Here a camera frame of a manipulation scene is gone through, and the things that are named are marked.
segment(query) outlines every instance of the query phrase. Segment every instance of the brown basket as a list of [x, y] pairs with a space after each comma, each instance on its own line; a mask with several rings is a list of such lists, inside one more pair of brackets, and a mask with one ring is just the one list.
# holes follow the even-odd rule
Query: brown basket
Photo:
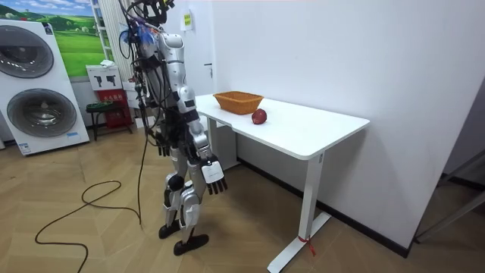
[[254, 113], [263, 99], [262, 96], [230, 91], [214, 94], [222, 109], [238, 115]]

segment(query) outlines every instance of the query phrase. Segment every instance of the washing machine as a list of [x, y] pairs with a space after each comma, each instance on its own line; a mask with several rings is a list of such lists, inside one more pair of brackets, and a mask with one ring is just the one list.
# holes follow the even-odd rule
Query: washing machine
[[89, 141], [50, 24], [0, 20], [0, 90], [23, 155]]

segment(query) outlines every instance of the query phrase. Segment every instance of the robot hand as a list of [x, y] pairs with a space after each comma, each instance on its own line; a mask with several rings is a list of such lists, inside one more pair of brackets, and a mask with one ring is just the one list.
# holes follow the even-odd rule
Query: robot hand
[[209, 194], [218, 194], [227, 190], [224, 172], [222, 171], [221, 163], [219, 163], [217, 156], [212, 155], [210, 158], [203, 161], [201, 169]]

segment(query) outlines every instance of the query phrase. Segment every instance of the washing machine door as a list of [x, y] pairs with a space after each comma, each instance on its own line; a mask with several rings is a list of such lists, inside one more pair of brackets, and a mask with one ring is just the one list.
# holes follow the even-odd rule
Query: washing machine door
[[0, 71], [19, 78], [36, 78], [54, 64], [49, 45], [35, 33], [16, 26], [0, 26]]
[[76, 123], [73, 103], [49, 89], [29, 89], [15, 95], [7, 106], [8, 119], [18, 129], [35, 137], [56, 137]]

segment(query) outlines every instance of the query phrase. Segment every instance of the black stool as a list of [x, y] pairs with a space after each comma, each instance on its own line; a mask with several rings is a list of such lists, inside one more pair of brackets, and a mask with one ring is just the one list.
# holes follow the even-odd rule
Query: black stool
[[[121, 131], [124, 131], [124, 130], [128, 130], [130, 133], [133, 133], [133, 131], [130, 128], [130, 125], [127, 123], [126, 116], [124, 114], [124, 110], [127, 109], [127, 107], [125, 105], [122, 105], [119, 102], [113, 102], [111, 104], [99, 106], [99, 107], [89, 107], [89, 106], [90, 105], [86, 106], [86, 112], [91, 114], [92, 129], [94, 130], [94, 140], [95, 141], [98, 140], [98, 136], [102, 136], [102, 135], [109, 134], [109, 133], [117, 133], [117, 132], [121, 132]], [[119, 130], [119, 131], [115, 131], [115, 132], [98, 134], [99, 115], [103, 114], [103, 113], [115, 112], [115, 111], [121, 113], [121, 116], [123, 117], [124, 126], [127, 129], [123, 129], [123, 130]], [[96, 114], [96, 122], [94, 122], [94, 114], [95, 113], [97, 113]]]

